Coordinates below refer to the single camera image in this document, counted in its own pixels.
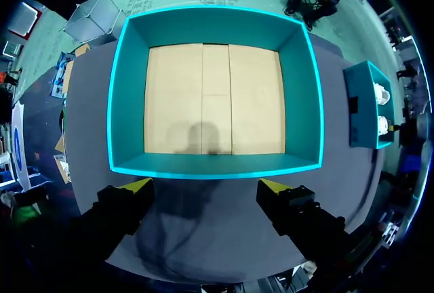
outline dark gray tabletop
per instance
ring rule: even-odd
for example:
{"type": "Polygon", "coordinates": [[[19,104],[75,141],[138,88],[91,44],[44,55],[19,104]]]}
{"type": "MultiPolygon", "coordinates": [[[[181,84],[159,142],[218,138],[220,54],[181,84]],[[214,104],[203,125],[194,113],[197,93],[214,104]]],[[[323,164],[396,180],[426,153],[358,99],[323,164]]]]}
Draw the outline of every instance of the dark gray tabletop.
{"type": "MultiPolygon", "coordinates": [[[[270,177],[303,184],[347,231],[366,218],[384,158],[383,151],[349,147],[349,110],[342,70],[351,64],[315,40],[325,113],[323,167],[270,177]]],[[[138,177],[109,169],[106,108],[117,42],[78,58],[66,105],[66,154],[81,212],[96,193],[138,177]]],[[[177,282],[240,282],[273,275],[300,264],[301,253],[279,237],[256,204],[257,179],[154,179],[156,202],[135,236],[125,236],[108,262],[136,274],[177,282]]]]}

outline teal box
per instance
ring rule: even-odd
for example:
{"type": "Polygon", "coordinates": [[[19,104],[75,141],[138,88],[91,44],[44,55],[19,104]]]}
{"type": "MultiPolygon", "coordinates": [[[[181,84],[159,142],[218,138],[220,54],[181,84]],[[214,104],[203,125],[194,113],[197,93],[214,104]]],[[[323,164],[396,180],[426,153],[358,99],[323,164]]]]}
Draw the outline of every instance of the teal box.
{"type": "Polygon", "coordinates": [[[352,111],[350,114],[350,145],[370,149],[383,149],[390,145],[394,135],[392,132],[378,135],[378,116],[382,115],[395,124],[391,82],[368,60],[345,69],[344,75],[348,97],[357,102],[357,112],[352,111]],[[391,94],[385,105],[377,104],[374,83],[380,84],[391,94]]]}
{"type": "Polygon", "coordinates": [[[117,45],[108,94],[108,160],[114,172],[227,179],[276,176],[321,167],[324,117],[317,63],[304,24],[291,18],[232,6],[174,7],[130,16],[117,45]],[[248,45],[279,52],[285,95],[285,154],[144,152],[149,48],[187,43],[248,45]]]}

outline cardboard bottom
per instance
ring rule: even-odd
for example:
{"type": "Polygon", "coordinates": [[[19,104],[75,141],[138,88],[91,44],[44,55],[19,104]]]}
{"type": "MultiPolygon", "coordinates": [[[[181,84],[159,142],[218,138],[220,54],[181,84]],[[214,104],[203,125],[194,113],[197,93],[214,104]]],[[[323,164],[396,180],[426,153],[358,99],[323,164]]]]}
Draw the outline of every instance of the cardboard bottom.
{"type": "Polygon", "coordinates": [[[242,45],[151,48],[144,152],[285,153],[279,54],[242,45]]]}

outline white sign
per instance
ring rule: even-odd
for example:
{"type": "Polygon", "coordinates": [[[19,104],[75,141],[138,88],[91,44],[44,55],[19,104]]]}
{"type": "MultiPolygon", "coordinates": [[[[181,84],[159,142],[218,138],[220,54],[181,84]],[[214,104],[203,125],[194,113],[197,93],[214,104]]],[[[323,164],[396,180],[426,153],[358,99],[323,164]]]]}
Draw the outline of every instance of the white sign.
{"type": "Polygon", "coordinates": [[[15,163],[18,182],[26,191],[31,187],[30,179],[27,173],[26,155],[24,153],[24,139],[22,137],[22,116],[24,113],[24,105],[19,102],[15,104],[12,110],[12,148],[13,158],[15,163]]]}

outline green floor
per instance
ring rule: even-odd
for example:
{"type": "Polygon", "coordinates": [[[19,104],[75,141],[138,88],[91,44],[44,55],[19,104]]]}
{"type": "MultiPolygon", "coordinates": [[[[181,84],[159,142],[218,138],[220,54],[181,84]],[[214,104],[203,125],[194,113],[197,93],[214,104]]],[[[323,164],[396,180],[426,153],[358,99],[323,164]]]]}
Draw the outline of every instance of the green floor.
{"type": "MultiPolygon", "coordinates": [[[[113,0],[121,9],[129,14],[145,12],[176,5],[236,5],[256,9],[283,13],[287,0],[113,0]]],[[[75,43],[62,31],[65,21],[53,12],[45,10],[36,25],[31,38],[24,46],[16,68],[22,67],[20,83],[16,89],[16,100],[35,82],[49,67],[55,65],[59,53],[70,52],[79,43],[75,43]]],[[[384,26],[374,10],[359,0],[341,0],[338,13],[323,18],[314,28],[313,33],[338,45],[344,57],[358,63],[371,60],[387,77],[392,80],[396,97],[396,116],[401,121],[401,89],[396,80],[395,72],[398,65],[394,52],[387,40],[384,26]]],[[[390,158],[386,161],[386,168],[393,171],[395,161],[393,156],[397,152],[397,145],[387,149],[390,158]]]]}

